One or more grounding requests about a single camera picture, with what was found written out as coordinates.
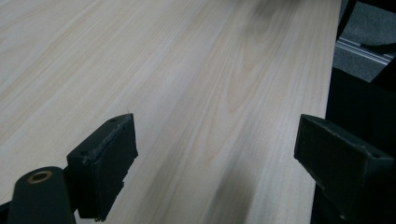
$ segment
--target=wooden table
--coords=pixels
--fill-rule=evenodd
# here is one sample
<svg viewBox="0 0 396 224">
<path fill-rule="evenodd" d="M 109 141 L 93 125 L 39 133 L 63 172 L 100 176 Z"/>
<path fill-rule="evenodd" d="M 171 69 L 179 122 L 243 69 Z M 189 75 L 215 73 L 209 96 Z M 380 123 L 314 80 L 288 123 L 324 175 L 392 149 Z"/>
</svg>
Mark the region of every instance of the wooden table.
<svg viewBox="0 0 396 224">
<path fill-rule="evenodd" d="M 339 7 L 0 0 L 0 203 L 132 112 L 139 157 L 106 223 L 309 223 L 293 150 L 300 114 L 325 113 Z"/>
</svg>

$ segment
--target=light wood tabletop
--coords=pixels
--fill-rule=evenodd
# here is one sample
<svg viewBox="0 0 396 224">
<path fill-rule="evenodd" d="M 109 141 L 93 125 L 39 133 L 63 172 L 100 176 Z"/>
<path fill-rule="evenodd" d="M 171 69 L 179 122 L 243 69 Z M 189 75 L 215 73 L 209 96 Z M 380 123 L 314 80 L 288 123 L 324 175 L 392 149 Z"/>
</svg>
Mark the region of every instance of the light wood tabletop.
<svg viewBox="0 0 396 224">
<path fill-rule="evenodd" d="M 106 223 L 308 224 L 293 150 L 300 115 L 326 110 L 339 7 L 0 0 L 0 203 L 134 113 L 139 157 Z"/>
</svg>

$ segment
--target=gray carpet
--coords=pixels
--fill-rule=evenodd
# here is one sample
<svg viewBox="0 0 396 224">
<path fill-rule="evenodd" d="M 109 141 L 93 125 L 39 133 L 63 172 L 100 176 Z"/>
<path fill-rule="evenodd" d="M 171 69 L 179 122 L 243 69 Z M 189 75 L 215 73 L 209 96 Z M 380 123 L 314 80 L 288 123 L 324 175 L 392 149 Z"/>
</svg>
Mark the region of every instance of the gray carpet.
<svg viewBox="0 0 396 224">
<path fill-rule="evenodd" d="M 347 0 L 343 0 L 340 18 Z M 396 14 L 386 10 L 358 3 L 341 37 L 369 45 L 396 42 Z M 385 65 L 363 58 L 344 49 L 335 48 L 333 67 L 355 77 L 371 81 Z"/>
</svg>

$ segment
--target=wood grain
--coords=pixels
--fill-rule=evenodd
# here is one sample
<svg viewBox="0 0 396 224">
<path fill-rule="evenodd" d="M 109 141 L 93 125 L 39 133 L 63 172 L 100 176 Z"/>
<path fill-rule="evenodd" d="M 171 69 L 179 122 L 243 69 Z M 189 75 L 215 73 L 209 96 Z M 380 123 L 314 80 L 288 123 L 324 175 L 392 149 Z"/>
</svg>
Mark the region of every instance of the wood grain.
<svg viewBox="0 0 396 224">
<path fill-rule="evenodd" d="M 139 157 L 107 223 L 309 223 L 293 149 L 300 114 L 326 109 L 339 7 L 0 0 L 0 203 L 132 112 Z"/>
</svg>

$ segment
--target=metal strip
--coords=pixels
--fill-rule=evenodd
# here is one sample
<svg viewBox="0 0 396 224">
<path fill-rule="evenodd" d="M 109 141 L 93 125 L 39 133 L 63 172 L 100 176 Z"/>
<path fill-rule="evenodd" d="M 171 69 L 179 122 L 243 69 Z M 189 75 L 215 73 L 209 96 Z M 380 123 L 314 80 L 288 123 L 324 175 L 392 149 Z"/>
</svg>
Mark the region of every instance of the metal strip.
<svg viewBox="0 0 396 224">
<path fill-rule="evenodd" d="M 340 37 L 337 40 L 337 42 L 335 43 L 335 46 L 337 48 L 344 49 L 346 51 L 360 55 L 361 57 L 372 60 L 374 62 L 382 63 L 384 65 L 388 65 L 388 63 L 393 58 L 393 56 L 388 55 L 388 54 L 380 55 L 380 54 L 373 53 L 373 52 L 369 51 L 368 49 L 362 48 L 360 44 L 355 43 L 350 40 L 347 40 L 343 37 Z"/>
</svg>

